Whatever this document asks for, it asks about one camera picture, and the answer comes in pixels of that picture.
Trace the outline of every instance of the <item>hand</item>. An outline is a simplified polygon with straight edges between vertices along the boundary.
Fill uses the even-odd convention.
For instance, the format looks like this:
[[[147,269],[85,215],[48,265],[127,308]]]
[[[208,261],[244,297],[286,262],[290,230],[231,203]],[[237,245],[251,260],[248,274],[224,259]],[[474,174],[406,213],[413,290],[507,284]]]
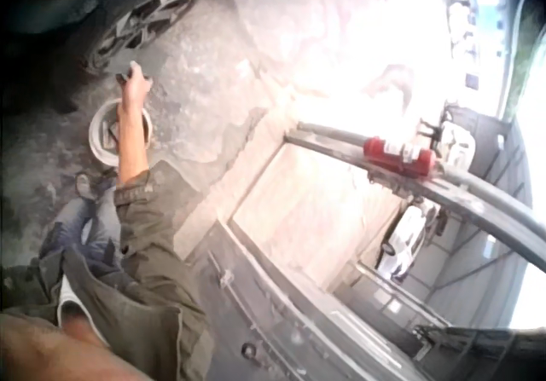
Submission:
[[[152,80],[147,80],[142,74],[142,68],[135,61],[131,62],[131,76],[126,82],[117,77],[121,85],[121,104],[118,105],[119,116],[142,116],[144,100],[152,88]]]

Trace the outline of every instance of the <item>white bucket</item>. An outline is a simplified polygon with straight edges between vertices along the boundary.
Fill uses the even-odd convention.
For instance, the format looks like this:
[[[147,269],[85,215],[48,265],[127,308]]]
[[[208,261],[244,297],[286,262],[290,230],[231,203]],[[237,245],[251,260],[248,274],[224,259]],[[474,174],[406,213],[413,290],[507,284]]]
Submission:
[[[102,107],[99,108],[99,110],[96,112],[89,126],[89,145],[91,151],[93,152],[93,155],[95,155],[95,158],[97,158],[106,166],[114,168],[117,168],[119,166],[119,156],[117,153],[112,153],[108,151],[102,145],[102,123],[104,122],[105,118],[115,118],[115,113],[112,113],[112,110],[117,110],[118,104],[120,104],[120,102],[120,98],[105,102]],[[148,148],[150,145],[150,141],[152,140],[152,120],[145,109],[142,110],[142,116],[147,125],[147,135],[144,141],[146,141],[146,148]]]

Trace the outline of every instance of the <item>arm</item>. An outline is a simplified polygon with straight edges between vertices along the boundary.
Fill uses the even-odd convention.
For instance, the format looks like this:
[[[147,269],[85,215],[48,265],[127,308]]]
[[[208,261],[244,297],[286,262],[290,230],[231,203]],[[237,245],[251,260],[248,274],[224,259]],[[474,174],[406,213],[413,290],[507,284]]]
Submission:
[[[138,65],[123,86],[119,117],[119,184],[114,195],[121,223],[124,271],[146,291],[145,303],[176,304],[183,310],[180,351],[184,379],[205,377],[212,339],[188,267],[173,249],[172,211],[167,204],[173,178],[180,175],[166,162],[148,168],[142,107],[151,84]]]

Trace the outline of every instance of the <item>car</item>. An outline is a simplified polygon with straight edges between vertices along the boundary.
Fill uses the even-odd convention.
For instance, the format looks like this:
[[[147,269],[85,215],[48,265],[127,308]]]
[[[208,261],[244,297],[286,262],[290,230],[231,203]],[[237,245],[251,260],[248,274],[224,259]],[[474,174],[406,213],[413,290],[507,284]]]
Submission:
[[[41,77],[65,93],[99,78],[121,51],[151,44],[198,1],[5,0],[3,61],[11,63],[10,79],[19,81],[30,63],[54,56],[40,63],[53,67]]]
[[[423,124],[432,131],[420,134],[431,138],[430,148],[440,160],[461,170],[470,168],[476,141],[470,132],[452,122],[449,108],[444,109],[440,126],[424,121]],[[385,235],[375,264],[377,272],[385,279],[402,284],[424,246],[427,234],[433,231],[441,236],[448,219],[449,213],[440,205],[429,199],[413,198]]]

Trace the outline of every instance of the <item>wall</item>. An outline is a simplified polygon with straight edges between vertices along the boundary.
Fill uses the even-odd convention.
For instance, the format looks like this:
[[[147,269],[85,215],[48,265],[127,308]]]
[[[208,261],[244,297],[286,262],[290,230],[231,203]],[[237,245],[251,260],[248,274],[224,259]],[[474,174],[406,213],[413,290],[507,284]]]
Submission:
[[[504,147],[490,151],[482,177],[532,206],[528,164],[514,122]],[[458,326],[507,326],[527,262],[473,224],[452,216],[441,237],[429,240],[403,288]]]

